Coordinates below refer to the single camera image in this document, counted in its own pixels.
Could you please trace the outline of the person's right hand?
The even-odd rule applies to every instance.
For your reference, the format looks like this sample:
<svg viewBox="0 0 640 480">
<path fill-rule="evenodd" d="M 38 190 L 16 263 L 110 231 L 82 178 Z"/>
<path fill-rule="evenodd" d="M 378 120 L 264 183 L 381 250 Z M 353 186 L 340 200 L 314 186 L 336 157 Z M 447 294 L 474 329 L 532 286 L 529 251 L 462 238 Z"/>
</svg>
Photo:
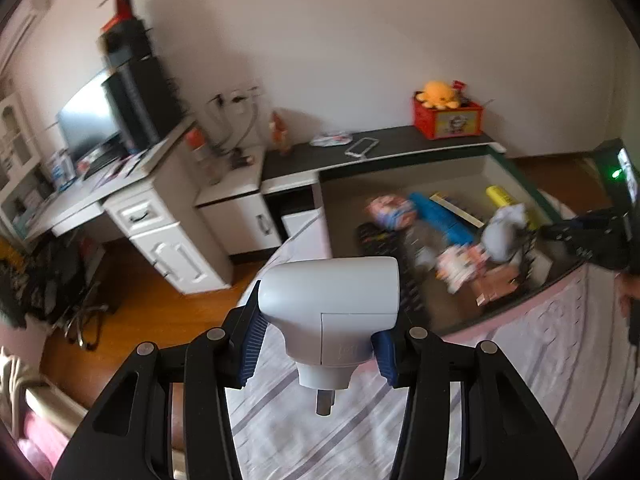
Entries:
<svg viewBox="0 0 640 480">
<path fill-rule="evenodd" d="M 624 318 L 628 318 L 631 303 L 640 299 L 640 278 L 628 273 L 620 273 L 616 275 L 615 285 L 620 312 Z"/>
</svg>

